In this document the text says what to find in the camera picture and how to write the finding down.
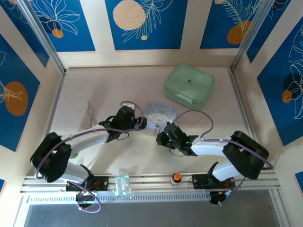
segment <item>white tabletop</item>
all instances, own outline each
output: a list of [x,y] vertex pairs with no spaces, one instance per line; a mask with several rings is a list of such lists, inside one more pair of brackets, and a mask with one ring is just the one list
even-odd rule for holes
[[[178,107],[178,115],[188,108],[169,100],[164,95],[164,83],[175,67],[128,67],[97,70],[67,71],[56,108],[51,131],[75,134],[89,128],[87,115],[89,99],[95,109],[97,122],[115,115],[120,103],[130,100],[142,109],[149,101]],[[214,129],[205,138],[231,136],[234,131],[247,133],[232,88],[227,68],[196,67],[215,77],[215,86],[203,111],[214,120]],[[200,113],[187,113],[178,125],[187,135],[201,135],[211,126]],[[176,157],[168,148],[157,146],[154,130],[130,133],[123,141],[95,145],[81,151],[71,162],[84,164],[94,174],[157,174],[207,171],[223,157]]]

